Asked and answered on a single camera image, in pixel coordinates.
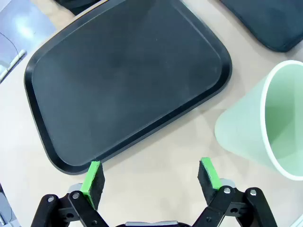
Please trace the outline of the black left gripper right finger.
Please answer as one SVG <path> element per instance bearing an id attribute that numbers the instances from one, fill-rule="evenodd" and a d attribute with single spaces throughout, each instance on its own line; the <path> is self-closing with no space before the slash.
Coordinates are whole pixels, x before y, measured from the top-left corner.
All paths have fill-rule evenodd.
<path id="1" fill-rule="evenodd" d="M 193 226 L 218 227 L 225 217 L 235 217 L 241 227 L 277 226 L 263 191 L 251 187 L 241 192 L 224 185 L 209 157 L 200 159 L 197 178 L 207 207 Z"/>

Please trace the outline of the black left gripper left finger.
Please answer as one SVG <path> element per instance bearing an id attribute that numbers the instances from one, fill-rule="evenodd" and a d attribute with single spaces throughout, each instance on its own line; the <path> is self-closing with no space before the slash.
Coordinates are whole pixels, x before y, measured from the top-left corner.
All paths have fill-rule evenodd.
<path id="1" fill-rule="evenodd" d="M 80 221 L 84 227 L 107 227 L 98 213 L 98 205 L 105 185 L 102 163 L 93 161 L 79 190 L 58 198 L 47 194 L 40 200 L 31 226 L 67 227 Z"/>

